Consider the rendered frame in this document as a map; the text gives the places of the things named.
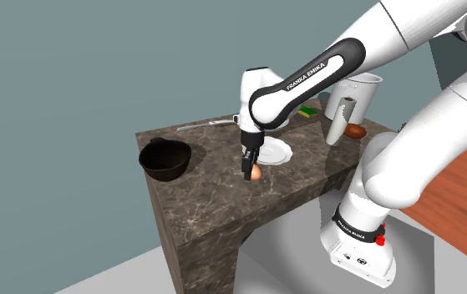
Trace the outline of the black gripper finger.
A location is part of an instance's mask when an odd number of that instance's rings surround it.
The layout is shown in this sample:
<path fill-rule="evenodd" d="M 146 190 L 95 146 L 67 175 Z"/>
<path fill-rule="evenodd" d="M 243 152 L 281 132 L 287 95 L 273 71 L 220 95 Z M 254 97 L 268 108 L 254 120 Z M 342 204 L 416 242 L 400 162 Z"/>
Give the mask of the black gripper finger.
<path fill-rule="evenodd" d="M 245 180 L 251 180 L 251 173 L 254 165 L 253 155 L 243 155 L 241 161 L 241 171 L 244 174 Z"/>

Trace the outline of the white plate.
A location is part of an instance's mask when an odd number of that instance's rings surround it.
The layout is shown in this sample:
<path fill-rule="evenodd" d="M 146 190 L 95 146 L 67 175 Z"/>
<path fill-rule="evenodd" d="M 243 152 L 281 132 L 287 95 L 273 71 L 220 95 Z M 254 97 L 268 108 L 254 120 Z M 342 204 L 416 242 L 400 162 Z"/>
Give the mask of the white plate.
<path fill-rule="evenodd" d="M 291 157 L 292 149 L 288 144 L 281 139 L 266 136 L 256 162 L 259 165 L 281 165 L 288 162 Z"/>

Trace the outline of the silver knife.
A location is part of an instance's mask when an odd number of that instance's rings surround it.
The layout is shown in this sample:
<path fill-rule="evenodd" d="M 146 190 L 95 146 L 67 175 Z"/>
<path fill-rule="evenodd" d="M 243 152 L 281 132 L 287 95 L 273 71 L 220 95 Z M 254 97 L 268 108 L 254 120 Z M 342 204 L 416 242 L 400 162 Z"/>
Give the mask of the silver knife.
<path fill-rule="evenodd" d="M 214 126 L 214 125 L 220 125 L 220 124 L 237 124 L 236 119 L 221 119 L 221 120 L 215 120 L 215 121 L 210 121 L 202 124 L 193 124 L 193 125 L 186 125 L 177 128 L 177 132 L 183 132 L 187 131 L 190 129 L 197 129 L 201 127 L 207 127 L 207 126 Z"/>

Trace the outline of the green and yellow sponge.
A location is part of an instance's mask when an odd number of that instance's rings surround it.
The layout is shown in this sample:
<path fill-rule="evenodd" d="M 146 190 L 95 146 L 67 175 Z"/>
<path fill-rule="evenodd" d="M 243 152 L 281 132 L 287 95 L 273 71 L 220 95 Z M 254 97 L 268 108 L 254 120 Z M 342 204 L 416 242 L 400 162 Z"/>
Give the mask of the green and yellow sponge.
<path fill-rule="evenodd" d="M 306 105 L 302 105 L 301 108 L 297 111 L 300 115 L 306 118 L 312 118 L 317 115 L 317 111 L 307 107 Z"/>

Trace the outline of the black bowl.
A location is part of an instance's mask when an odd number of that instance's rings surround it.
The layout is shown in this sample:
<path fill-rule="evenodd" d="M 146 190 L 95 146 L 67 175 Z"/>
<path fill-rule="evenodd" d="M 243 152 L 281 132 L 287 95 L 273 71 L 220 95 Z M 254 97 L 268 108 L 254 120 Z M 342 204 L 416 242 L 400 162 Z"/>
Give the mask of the black bowl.
<path fill-rule="evenodd" d="M 191 154 L 191 147 L 187 143 L 157 137 L 140 151 L 139 163 L 151 178 L 168 182 L 185 173 Z"/>

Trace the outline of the white paper towel roll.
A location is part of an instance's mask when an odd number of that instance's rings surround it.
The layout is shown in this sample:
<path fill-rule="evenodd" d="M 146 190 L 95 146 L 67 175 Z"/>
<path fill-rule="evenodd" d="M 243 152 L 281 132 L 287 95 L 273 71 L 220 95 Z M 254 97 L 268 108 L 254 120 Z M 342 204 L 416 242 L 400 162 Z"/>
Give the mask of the white paper towel roll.
<path fill-rule="evenodd" d="M 357 100 L 351 97 L 340 98 L 337 109 L 327 132 L 326 143 L 334 145 L 343 135 L 353 114 Z"/>

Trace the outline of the grey robot stand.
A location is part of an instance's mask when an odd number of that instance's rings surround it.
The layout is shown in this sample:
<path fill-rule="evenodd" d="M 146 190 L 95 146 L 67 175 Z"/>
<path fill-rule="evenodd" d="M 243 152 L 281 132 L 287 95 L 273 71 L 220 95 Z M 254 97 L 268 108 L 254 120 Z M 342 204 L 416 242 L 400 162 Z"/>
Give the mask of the grey robot stand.
<path fill-rule="evenodd" d="M 391 286 L 331 263 L 320 229 L 342 197 L 333 190 L 252 232 L 239 250 L 234 294 L 436 294 L 434 238 L 391 215 L 385 221 L 397 264 Z"/>

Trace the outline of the brown potato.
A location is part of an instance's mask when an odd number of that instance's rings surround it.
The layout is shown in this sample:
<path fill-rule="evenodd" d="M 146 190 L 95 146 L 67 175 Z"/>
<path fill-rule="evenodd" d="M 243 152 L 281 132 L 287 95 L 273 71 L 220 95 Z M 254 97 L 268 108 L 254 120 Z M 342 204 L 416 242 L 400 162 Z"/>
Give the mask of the brown potato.
<path fill-rule="evenodd" d="M 343 134 L 351 139 L 361 139 L 367 134 L 367 130 L 359 124 L 347 124 Z"/>

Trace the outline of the white tall container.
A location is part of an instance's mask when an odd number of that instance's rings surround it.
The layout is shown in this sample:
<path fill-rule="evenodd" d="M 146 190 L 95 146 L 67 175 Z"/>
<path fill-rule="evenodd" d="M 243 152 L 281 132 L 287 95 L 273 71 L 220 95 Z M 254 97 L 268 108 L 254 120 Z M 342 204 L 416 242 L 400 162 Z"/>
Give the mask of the white tall container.
<path fill-rule="evenodd" d="M 324 114 L 328 119 L 333 119 L 339 100 L 350 97 L 356 100 L 353 113 L 348 121 L 350 124 L 361 124 L 368 111 L 378 86 L 383 81 L 381 77 L 373 73 L 361 73 L 349 79 L 334 84 Z"/>

